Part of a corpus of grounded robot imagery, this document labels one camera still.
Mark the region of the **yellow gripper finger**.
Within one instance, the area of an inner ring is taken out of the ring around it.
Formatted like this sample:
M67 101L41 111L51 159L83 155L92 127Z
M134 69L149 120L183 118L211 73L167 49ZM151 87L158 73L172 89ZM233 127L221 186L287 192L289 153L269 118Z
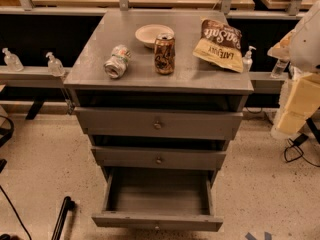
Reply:
M285 109L303 118L311 117L320 107L320 75L310 73L293 83Z
M303 115L279 110L276 113L275 129L283 134L293 135L303 127L305 122L306 118Z

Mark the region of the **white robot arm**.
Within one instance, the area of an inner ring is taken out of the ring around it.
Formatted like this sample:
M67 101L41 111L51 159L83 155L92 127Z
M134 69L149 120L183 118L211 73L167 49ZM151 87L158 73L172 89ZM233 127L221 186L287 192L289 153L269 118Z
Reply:
M290 63L294 74L280 92L271 136L294 136L320 107L320 1L293 30L268 50L268 55Z

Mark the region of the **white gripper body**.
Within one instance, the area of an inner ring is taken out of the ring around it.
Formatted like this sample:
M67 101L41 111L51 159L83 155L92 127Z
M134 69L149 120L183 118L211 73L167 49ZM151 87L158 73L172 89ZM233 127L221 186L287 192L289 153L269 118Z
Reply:
M303 72L301 70L299 70L297 67L291 67L291 70L293 72L293 77L291 79L287 79L284 84L282 85L282 88L281 88L281 92L280 92L280 99L279 99L279 109L277 110L277 112L279 110L283 110L283 111L287 111L285 109L285 106L287 104L287 101L288 101L288 98L289 98L289 95L290 95L290 92L292 90L292 87L293 87L293 83L298 80L300 77L304 76L304 75L307 75L307 74L310 74L310 72ZM275 118L274 118L274 121L273 121L273 126L272 126L272 129L271 129L271 136L275 139L287 139L287 138L290 138L290 137L293 137L295 134L293 135L287 135L287 134L283 134L279 131L277 131L275 129Z

